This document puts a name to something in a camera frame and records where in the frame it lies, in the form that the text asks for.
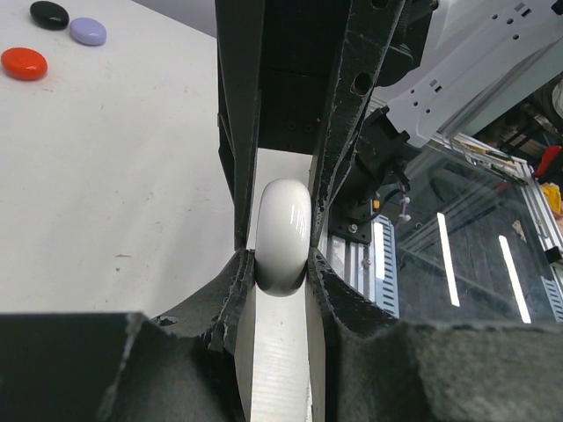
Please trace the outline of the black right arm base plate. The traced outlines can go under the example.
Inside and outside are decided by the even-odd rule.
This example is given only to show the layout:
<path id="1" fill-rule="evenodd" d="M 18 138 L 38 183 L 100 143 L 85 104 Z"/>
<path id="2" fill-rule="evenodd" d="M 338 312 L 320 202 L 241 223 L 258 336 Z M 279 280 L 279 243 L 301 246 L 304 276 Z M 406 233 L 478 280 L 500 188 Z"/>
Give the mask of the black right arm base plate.
<path id="1" fill-rule="evenodd" d="M 328 234 L 368 245 L 372 241 L 372 199 L 358 200 L 338 195 L 329 213 Z"/>

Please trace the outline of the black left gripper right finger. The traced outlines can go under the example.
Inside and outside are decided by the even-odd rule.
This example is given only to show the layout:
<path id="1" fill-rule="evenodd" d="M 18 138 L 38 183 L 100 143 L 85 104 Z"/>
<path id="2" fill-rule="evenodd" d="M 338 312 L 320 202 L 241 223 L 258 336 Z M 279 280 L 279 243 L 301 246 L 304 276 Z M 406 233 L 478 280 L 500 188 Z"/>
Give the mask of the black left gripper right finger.
<path id="1" fill-rule="evenodd" d="M 307 337 L 316 421 L 559 421 L 558 324 L 397 319 L 313 252 Z"/>

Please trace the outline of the orange charging case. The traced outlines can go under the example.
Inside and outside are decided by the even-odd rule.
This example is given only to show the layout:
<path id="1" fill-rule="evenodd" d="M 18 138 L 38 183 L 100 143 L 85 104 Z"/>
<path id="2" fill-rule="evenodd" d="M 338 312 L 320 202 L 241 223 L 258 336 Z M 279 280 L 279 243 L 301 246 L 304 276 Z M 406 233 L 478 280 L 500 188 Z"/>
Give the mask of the orange charging case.
<path id="1" fill-rule="evenodd" d="M 12 47 L 2 52 L 4 72 L 15 79 L 35 81 L 48 72 L 48 62 L 39 52 L 27 47 Z"/>

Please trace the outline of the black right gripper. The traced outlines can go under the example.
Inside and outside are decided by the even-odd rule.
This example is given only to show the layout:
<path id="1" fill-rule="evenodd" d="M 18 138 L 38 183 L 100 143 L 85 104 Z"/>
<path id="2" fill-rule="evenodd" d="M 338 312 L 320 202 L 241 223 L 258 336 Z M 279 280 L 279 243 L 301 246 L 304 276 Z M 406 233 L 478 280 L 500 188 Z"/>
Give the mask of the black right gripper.
<path id="1" fill-rule="evenodd" d="M 237 249 L 248 241 L 259 126 L 263 149 L 314 150 L 311 245 L 318 245 L 404 6 L 268 1 L 263 29 L 262 1 L 215 2 L 219 152 Z"/>

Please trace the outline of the white charging case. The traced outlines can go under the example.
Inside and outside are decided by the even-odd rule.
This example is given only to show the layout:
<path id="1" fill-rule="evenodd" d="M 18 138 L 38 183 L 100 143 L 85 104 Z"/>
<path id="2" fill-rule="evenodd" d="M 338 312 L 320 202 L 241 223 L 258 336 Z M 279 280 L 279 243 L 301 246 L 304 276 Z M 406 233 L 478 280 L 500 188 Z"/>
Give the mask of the white charging case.
<path id="1" fill-rule="evenodd" d="M 311 197 L 299 180 L 270 182 L 260 199 L 255 241 L 255 280 L 271 296 L 302 285 L 311 240 Z"/>

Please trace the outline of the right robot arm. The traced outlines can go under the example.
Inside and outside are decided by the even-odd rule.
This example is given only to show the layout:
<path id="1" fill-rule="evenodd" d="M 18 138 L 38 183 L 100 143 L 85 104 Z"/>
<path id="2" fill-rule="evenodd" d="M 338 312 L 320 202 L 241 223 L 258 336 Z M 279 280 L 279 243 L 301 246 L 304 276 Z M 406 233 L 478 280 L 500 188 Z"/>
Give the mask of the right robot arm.
<path id="1" fill-rule="evenodd" d="M 219 156 L 244 248 L 259 149 L 310 155 L 330 206 L 398 178 L 562 38 L 559 1 L 218 1 Z"/>

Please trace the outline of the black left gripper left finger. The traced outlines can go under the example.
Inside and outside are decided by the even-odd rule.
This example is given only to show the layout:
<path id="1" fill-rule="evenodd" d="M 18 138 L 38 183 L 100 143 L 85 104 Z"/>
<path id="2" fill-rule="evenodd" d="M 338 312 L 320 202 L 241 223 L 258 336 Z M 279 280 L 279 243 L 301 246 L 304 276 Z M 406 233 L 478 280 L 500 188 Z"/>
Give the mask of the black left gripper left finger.
<path id="1" fill-rule="evenodd" d="M 4 313 L 4 421 L 246 421 L 250 379 L 237 375 L 238 328 L 254 255 L 165 313 Z"/>

